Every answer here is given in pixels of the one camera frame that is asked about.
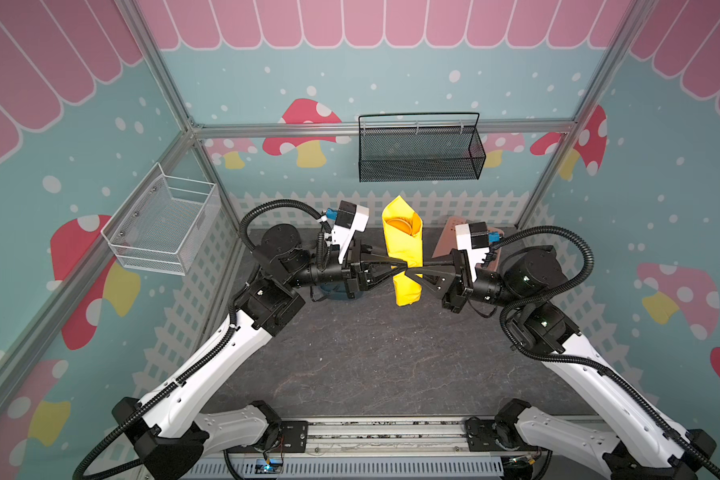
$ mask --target wall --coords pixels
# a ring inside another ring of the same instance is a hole
[[[196,122],[214,125],[352,122],[361,114],[385,111],[466,110],[499,120],[570,118],[630,2],[139,4],[189,112]],[[302,151],[301,145],[268,145],[265,139],[231,139],[244,147],[226,149],[215,139],[209,151],[219,156],[242,152],[219,168],[240,215],[280,195],[319,208],[335,206],[344,197],[386,204],[402,194],[422,208],[430,224],[443,224],[455,212],[512,224],[548,159],[543,151],[535,156],[524,150],[532,137],[524,135],[520,144],[490,139],[487,150],[496,153],[479,182],[434,185],[360,184],[356,138],[309,142],[319,144],[322,152],[317,153]],[[381,208],[372,213],[378,223]],[[259,224],[280,221],[276,218],[261,218]]]
[[[601,100],[602,168],[576,162],[532,223],[592,245],[592,276],[558,303],[667,415],[714,437],[720,466],[720,2],[660,2],[631,53]],[[580,255],[556,243],[570,274]]]

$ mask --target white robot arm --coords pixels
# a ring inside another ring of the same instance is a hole
[[[278,206],[302,208],[327,231],[325,216],[292,200],[275,200],[256,214]],[[591,272],[591,250],[581,238],[559,227],[542,226],[499,239],[489,237],[484,224],[473,224],[457,232],[460,250],[425,261],[423,267],[408,268],[400,259],[374,255],[370,247],[352,241],[354,232],[365,228],[367,209],[342,202],[339,214],[346,231],[333,229],[332,241],[339,248],[321,259],[301,247],[295,227],[278,225],[268,230],[262,245],[252,249],[264,273],[258,276],[256,270],[235,297],[230,308],[233,316],[228,316],[171,378],[142,398],[124,398],[115,406],[118,427],[86,456],[73,478],[98,480],[143,463],[156,480],[177,480],[201,456],[240,446],[251,446],[266,457],[269,450],[286,441],[285,429],[293,428],[284,426],[267,404],[253,402],[234,412],[213,415],[202,414],[201,408],[304,306],[295,287],[343,283],[347,295],[354,298],[353,292],[370,290],[402,270],[439,296],[442,307],[451,312],[460,312],[470,300],[503,306],[499,323],[513,348],[541,360],[613,429],[597,432],[515,399],[493,420],[466,421],[470,447],[546,448],[606,478],[691,480],[701,466],[720,478],[720,470],[709,461],[714,441],[703,431],[687,430],[656,410],[614,373],[575,323],[548,303],[553,295],[572,288]],[[245,232],[251,220],[249,216],[241,220],[240,235],[246,245],[252,245]],[[522,250],[520,254],[525,255],[503,275],[475,268],[478,263],[490,262],[491,253],[503,245],[537,233],[561,234],[578,245],[585,258],[582,272],[572,280],[565,278],[551,247]],[[379,267],[386,270],[379,272]],[[134,444],[139,459],[85,475],[96,456],[121,434]]]

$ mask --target yellow cloth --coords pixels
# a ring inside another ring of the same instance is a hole
[[[422,218],[402,197],[397,197],[384,208],[382,220],[387,255],[405,260],[408,266],[423,266]],[[392,281],[399,306],[418,302],[422,297],[422,286],[407,278],[405,273],[395,275]]]

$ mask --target teal wallpaper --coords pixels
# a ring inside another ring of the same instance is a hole
[[[532,220],[576,231],[595,252],[592,276],[557,301],[667,415],[714,437],[720,466],[720,116],[634,58],[600,104],[600,171],[574,156]],[[575,248],[552,241],[575,271]]]

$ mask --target gray floor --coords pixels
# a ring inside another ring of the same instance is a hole
[[[425,229],[425,258],[441,230]],[[302,238],[311,243],[314,232],[305,229]],[[262,233],[254,230],[251,237]],[[359,236],[386,253],[381,229]],[[236,289],[252,265],[246,252]],[[469,308],[453,314],[426,291],[419,302],[398,307],[392,282],[354,301],[313,303],[308,290],[301,294],[301,312],[243,363],[204,412],[265,400],[284,417],[493,415],[517,397],[551,414],[593,413],[550,370],[510,350],[498,314],[489,320]]]

